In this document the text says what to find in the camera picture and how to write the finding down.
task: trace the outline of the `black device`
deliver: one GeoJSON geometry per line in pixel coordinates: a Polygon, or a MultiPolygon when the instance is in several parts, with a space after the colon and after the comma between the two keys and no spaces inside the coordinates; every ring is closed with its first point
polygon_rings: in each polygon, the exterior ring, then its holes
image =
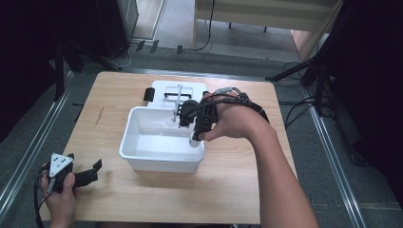
{"type": "Polygon", "coordinates": [[[178,106],[177,115],[180,116],[180,126],[188,127],[190,124],[195,122],[196,118],[195,128],[191,138],[189,139],[191,146],[197,145],[194,143],[201,141],[199,139],[199,135],[203,132],[210,131],[213,124],[218,122],[219,113],[216,108],[216,104],[234,104],[250,107],[257,111],[264,120],[269,122],[264,109],[260,105],[251,102],[246,93],[240,92],[240,90],[235,87],[221,88],[216,90],[213,95],[202,99],[200,103],[194,100],[188,100],[178,106]],[[227,94],[231,91],[236,91],[238,95],[233,96],[227,94]],[[224,98],[209,101],[210,98],[216,96],[223,96],[224,98]]]}
{"type": "MultiPolygon", "coordinates": [[[[39,214],[39,209],[42,204],[45,202],[45,199],[42,200],[41,204],[38,204],[38,189],[41,186],[41,180],[44,175],[44,171],[48,170],[49,180],[48,180],[48,197],[54,192],[62,193],[63,192],[63,182],[68,173],[72,172],[73,169],[73,160],[74,154],[69,154],[67,156],[59,155],[53,153],[51,156],[51,160],[47,162],[38,172],[38,176],[35,179],[33,184],[33,201],[35,206],[36,213],[36,224],[38,227],[43,228],[44,224],[41,219],[41,215],[39,214]]],[[[92,169],[88,169],[86,171],[74,174],[75,175],[75,183],[73,189],[87,186],[90,183],[98,180],[98,171],[102,167],[102,160],[98,160],[92,166],[92,169]]]]}

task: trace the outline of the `black clip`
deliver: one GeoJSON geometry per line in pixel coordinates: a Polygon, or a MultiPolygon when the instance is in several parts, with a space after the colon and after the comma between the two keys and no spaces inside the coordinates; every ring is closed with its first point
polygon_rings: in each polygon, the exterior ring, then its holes
{"type": "Polygon", "coordinates": [[[154,94],[155,94],[155,88],[153,87],[146,88],[143,101],[153,102],[154,94]]]}

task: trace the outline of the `floor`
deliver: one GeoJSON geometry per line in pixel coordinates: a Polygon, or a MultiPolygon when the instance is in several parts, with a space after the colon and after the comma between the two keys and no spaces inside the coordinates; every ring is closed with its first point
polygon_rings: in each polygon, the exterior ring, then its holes
{"type": "MultiPolygon", "coordinates": [[[[158,46],[161,48],[176,49],[178,46],[182,46],[184,49],[193,48],[195,1],[165,1],[162,3],[161,0],[137,0],[141,14],[136,29],[140,31],[135,30],[134,41],[146,40],[149,45],[152,45],[153,41],[158,40],[158,46]],[[156,9],[162,10],[161,15],[156,13],[156,9]],[[143,30],[151,29],[156,29],[153,36],[142,34],[143,30]]],[[[196,48],[201,48],[206,44],[209,23],[209,21],[198,20],[196,48]]],[[[289,29],[268,28],[264,32],[264,27],[232,24],[232,27],[229,28],[228,23],[213,21],[210,33],[211,38],[201,52],[282,62],[301,61],[289,29]]]]}

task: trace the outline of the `power cord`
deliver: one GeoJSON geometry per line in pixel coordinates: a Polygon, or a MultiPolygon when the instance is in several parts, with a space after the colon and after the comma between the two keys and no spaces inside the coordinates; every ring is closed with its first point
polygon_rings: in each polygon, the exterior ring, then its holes
{"type": "Polygon", "coordinates": [[[213,0],[213,7],[211,8],[211,15],[210,15],[210,24],[208,26],[208,39],[207,39],[207,42],[205,43],[205,45],[203,47],[198,48],[198,49],[192,49],[192,51],[203,50],[208,45],[208,43],[210,42],[210,38],[211,38],[211,22],[213,21],[213,12],[214,12],[214,6],[215,5],[216,5],[216,0],[213,0]]]}
{"type": "Polygon", "coordinates": [[[127,55],[128,55],[128,57],[129,57],[129,62],[128,62],[128,64],[126,64],[126,65],[118,65],[118,64],[116,64],[115,62],[113,62],[110,58],[107,58],[107,60],[108,60],[110,63],[112,63],[113,65],[115,65],[116,67],[128,67],[128,66],[131,64],[131,54],[130,54],[130,50],[133,49],[133,48],[136,47],[136,46],[137,46],[137,45],[134,45],[134,46],[130,47],[130,48],[127,50],[127,55]]]}

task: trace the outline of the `white container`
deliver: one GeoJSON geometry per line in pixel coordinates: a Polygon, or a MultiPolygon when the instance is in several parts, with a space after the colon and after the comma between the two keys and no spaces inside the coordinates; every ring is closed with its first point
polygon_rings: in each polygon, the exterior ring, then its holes
{"type": "Polygon", "coordinates": [[[194,124],[178,128],[167,108],[138,106],[131,109],[120,155],[134,170],[196,173],[204,157],[203,142],[189,145],[194,124]]]}

